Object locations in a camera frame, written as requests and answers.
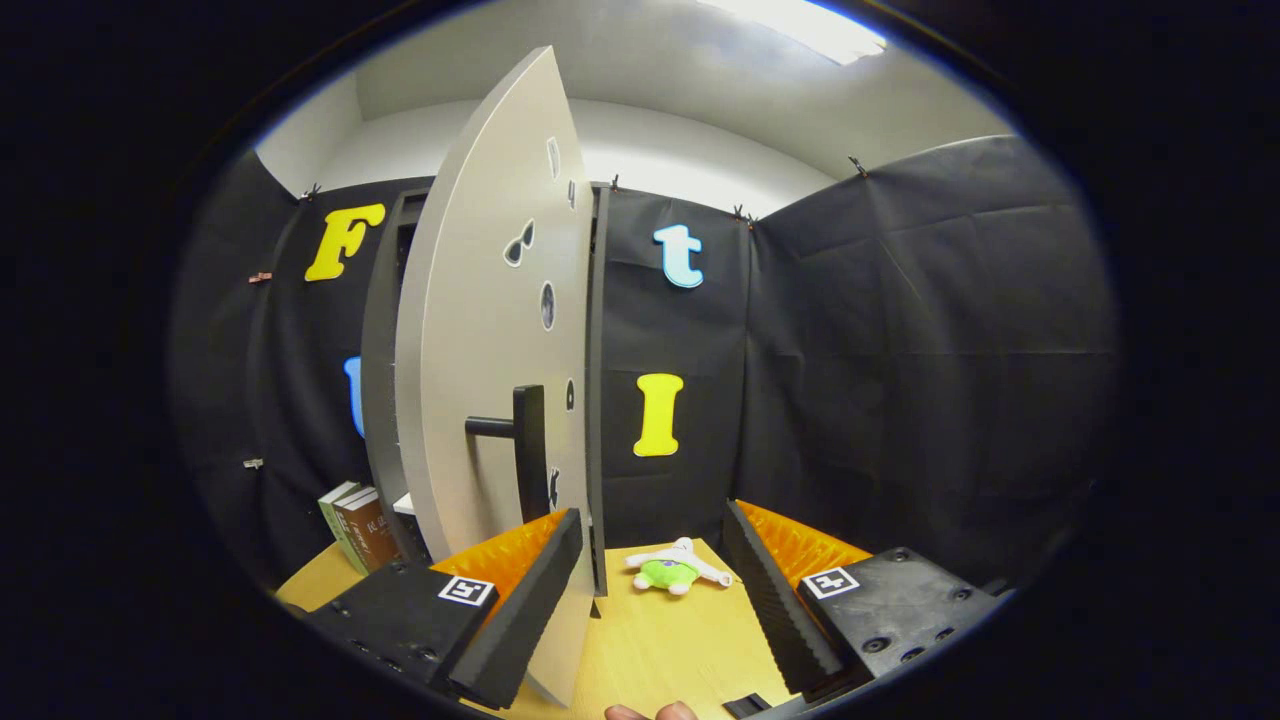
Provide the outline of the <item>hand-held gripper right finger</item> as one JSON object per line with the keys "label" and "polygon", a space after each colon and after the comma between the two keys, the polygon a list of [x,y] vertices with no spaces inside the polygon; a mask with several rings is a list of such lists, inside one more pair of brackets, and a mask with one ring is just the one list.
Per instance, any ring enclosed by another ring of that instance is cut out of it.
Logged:
{"label": "hand-held gripper right finger", "polygon": [[869,553],[741,500],[722,541],[787,691],[809,703],[900,675],[1005,603],[909,547]]}

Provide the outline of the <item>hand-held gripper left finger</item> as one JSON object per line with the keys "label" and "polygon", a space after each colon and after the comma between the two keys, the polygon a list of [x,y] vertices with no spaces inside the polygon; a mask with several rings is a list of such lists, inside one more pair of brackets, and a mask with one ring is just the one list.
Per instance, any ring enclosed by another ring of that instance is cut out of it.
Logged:
{"label": "hand-held gripper left finger", "polygon": [[506,710],[581,552],[581,514],[563,509],[433,566],[389,562],[300,618],[393,682]]}

